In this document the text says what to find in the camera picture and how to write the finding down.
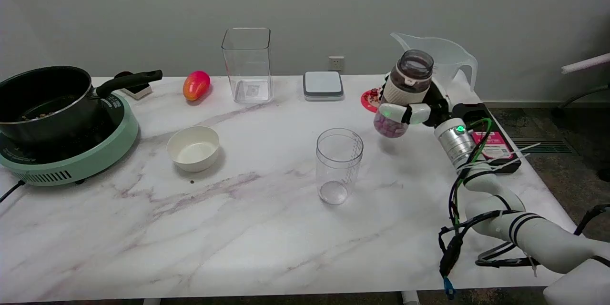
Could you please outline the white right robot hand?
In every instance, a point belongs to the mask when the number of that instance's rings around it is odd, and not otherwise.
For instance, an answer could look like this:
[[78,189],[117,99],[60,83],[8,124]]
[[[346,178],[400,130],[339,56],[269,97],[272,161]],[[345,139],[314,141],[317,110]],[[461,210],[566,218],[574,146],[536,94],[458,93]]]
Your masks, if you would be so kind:
[[373,124],[386,136],[400,136],[411,125],[437,127],[451,118],[451,110],[448,94],[434,78],[408,85],[404,77],[388,73]]

